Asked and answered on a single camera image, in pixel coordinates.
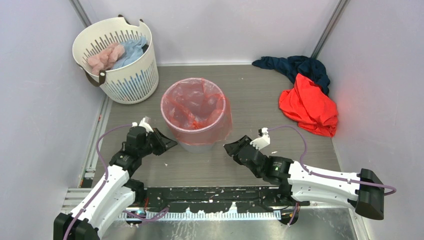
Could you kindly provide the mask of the red plastic trash bag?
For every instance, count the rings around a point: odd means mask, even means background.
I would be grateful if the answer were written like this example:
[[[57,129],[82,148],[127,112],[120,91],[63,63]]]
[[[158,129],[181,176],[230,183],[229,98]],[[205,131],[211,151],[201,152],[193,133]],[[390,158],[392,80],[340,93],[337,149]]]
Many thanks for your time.
[[[163,94],[160,110],[175,138],[191,146],[225,140],[233,129],[231,104],[214,82],[190,77],[171,85]]]

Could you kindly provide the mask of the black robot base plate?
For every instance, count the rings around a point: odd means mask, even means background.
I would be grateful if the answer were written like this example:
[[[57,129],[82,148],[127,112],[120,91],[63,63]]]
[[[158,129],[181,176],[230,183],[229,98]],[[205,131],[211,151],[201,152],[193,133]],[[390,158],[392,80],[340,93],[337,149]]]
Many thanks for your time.
[[[235,205],[237,213],[266,213],[284,210],[295,201],[277,186],[148,187],[130,207],[170,213],[226,213]]]

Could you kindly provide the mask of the grey plastic trash bin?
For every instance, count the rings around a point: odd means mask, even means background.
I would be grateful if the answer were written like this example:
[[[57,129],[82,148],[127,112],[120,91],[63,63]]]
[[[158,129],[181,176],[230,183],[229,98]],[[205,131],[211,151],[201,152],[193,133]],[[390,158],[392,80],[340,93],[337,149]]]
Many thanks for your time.
[[[187,144],[187,143],[180,142],[180,141],[178,143],[186,151],[188,151],[190,153],[195,153],[195,154],[205,153],[207,151],[210,151],[213,148],[213,146],[215,145],[214,143],[212,143],[212,144]]]

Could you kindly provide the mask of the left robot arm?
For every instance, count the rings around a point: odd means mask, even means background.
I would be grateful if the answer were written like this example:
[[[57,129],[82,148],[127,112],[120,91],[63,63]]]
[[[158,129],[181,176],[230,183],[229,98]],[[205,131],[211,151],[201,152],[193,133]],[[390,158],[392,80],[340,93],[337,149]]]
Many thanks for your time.
[[[100,240],[127,207],[145,202],[144,183],[131,178],[142,159],[151,154],[160,156],[177,144],[147,123],[131,126],[101,180],[74,209],[55,218],[53,239]]]

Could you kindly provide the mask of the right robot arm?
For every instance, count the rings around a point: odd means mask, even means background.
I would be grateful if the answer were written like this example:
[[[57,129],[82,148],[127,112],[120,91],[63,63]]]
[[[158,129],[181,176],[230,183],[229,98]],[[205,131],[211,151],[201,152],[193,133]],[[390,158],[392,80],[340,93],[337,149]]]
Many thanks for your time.
[[[372,170],[338,172],[302,165],[290,158],[263,154],[261,149],[269,144],[266,136],[252,140],[245,135],[223,148],[256,178],[279,186],[277,198],[283,205],[323,202],[353,209],[364,218],[384,219],[385,190]]]

